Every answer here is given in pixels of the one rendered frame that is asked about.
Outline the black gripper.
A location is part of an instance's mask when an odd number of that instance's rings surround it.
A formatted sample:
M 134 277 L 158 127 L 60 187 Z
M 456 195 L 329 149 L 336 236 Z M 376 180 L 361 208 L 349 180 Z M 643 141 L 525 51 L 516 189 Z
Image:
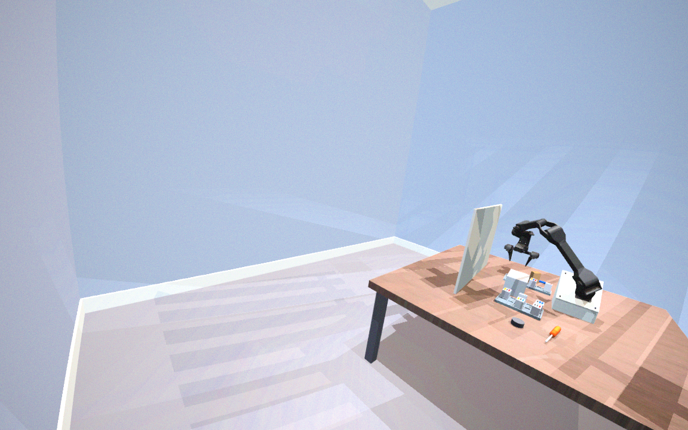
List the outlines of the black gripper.
M 522 241 L 522 240 L 519 239 L 519 242 L 518 242 L 518 243 L 524 244 L 524 245 L 526 245 L 526 246 L 528 247 L 528 245 L 529 245 L 530 242 Z M 505 245 L 504 248 L 505 248 L 505 250 L 506 250 L 506 251 L 508 252 L 508 254 L 509 254 L 509 262 L 510 262 L 510 261 L 511 261 L 511 257 L 512 257 L 512 252 L 513 252 L 513 250 L 514 250 L 514 246 L 513 246 L 513 245 L 510 245 L 510 244 L 508 243 L 508 244 Z M 527 255 L 530 255 L 530 257 L 528 257 L 528 259 L 527 259 L 526 266 L 527 266 L 528 262 L 530 262 L 532 259 L 537 259 L 537 258 L 539 257 L 539 253 L 537 253 L 537 251 L 524 251 L 523 253 L 524 253 L 524 254 L 527 254 Z

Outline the orange screwdriver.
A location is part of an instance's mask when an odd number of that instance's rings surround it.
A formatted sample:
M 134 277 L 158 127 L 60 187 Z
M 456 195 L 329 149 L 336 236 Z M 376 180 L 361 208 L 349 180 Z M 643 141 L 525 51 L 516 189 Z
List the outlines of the orange screwdriver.
M 549 332 L 549 335 L 550 335 L 550 336 L 549 336 L 549 338 L 546 339 L 546 342 L 547 342 L 549 339 L 551 339 L 551 337 L 556 337 L 556 335 L 560 332 L 560 330 L 561 330 L 561 328 L 558 327 L 558 326 L 556 326 L 555 329 L 551 330 L 551 332 Z

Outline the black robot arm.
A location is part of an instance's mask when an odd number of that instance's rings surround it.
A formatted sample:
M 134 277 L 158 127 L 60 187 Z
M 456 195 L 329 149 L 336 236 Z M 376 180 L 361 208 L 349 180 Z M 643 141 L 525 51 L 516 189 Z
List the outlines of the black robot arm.
M 573 280 L 576 283 L 575 297 L 581 300 L 587 300 L 590 302 L 592 297 L 595 296 L 596 291 L 603 290 L 601 287 L 600 280 L 596 275 L 589 269 L 585 269 L 582 262 L 577 258 L 576 254 L 573 252 L 571 247 L 566 242 L 566 234 L 564 229 L 558 224 L 547 221 L 546 219 L 535 220 L 529 222 L 525 220 L 515 224 L 511 231 L 512 236 L 519 237 L 522 241 L 530 242 L 530 238 L 535 234 L 532 231 L 527 231 L 528 229 L 538 228 L 540 234 L 547 239 L 550 243 L 556 245 L 561 255 L 565 258 L 566 262 L 570 265 L 573 270 Z M 548 226 L 549 229 L 543 231 L 543 226 Z M 514 251 L 519 251 L 523 253 L 528 251 L 528 247 L 524 244 L 517 243 L 514 247 Z

